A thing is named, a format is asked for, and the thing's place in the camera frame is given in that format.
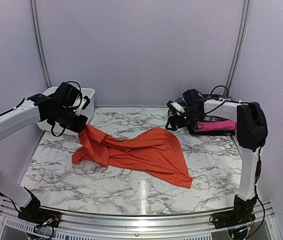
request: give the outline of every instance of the white marble surface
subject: white marble surface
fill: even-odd
[[[166,108],[97,108],[91,125],[127,139],[164,127],[166,120]],[[173,133],[193,177],[190,189],[141,171],[104,168],[91,161],[72,165],[71,156],[81,146],[77,137],[56,138],[50,132],[40,141],[21,184],[43,206],[88,213],[167,215],[232,206],[242,162],[231,139],[190,136],[185,130]]]

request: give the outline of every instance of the gray marble vein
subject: gray marble vein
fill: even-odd
[[[164,127],[166,108],[97,108],[91,125],[118,139],[134,138]],[[81,147],[76,136],[56,138],[46,132],[21,184],[42,205],[101,214],[167,215],[216,210],[233,205],[239,187],[242,161],[229,137],[190,136],[179,139],[193,177],[190,189],[155,178],[145,172],[107,168],[91,161],[72,165]]]

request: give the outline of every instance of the marble tabletop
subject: marble tabletop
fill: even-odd
[[[118,139],[134,138],[164,127],[166,108],[103,107],[91,125]],[[169,215],[231,207],[241,178],[242,161],[230,137],[190,136],[173,132],[193,177],[191,188],[172,185],[145,172],[107,168],[91,161],[72,165],[81,145],[76,136],[45,132],[21,185],[42,206],[116,215]]]

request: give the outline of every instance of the orange fabric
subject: orange fabric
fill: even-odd
[[[72,163],[91,160],[108,165],[144,171],[168,183],[190,188],[189,176],[181,145],[172,133],[152,128],[133,139],[119,140],[93,126],[79,134],[83,145],[72,155]]]

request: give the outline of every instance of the ventilation grille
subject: ventilation grille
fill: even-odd
[[[26,232],[33,235],[38,235],[39,237],[43,236],[45,232],[41,230],[40,228],[35,229],[34,231],[34,225],[32,223],[18,221],[15,219],[7,218],[5,225],[17,230],[20,230],[22,232]],[[54,240],[109,240],[109,238],[103,238],[103,237],[91,237],[91,236],[83,236],[83,233],[73,233],[73,232],[67,232],[67,230],[60,230],[55,229],[54,237],[52,238]],[[189,237],[174,237],[174,238],[166,238],[162,240],[213,240],[213,237],[210,233],[208,234],[202,234],[202,235],[196,235],[196,236],[189,236]]]

